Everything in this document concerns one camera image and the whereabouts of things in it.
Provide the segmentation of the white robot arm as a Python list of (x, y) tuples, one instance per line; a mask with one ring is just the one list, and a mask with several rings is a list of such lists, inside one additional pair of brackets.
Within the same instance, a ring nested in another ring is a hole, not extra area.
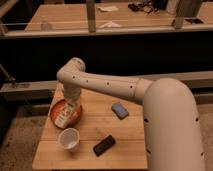
[(149, 171), (206, 171), (196, 101), (183, 82), (91, 74), (76, 57), (59, 69), (57, 79), (66, 100), (88, 89), (141, 105)]

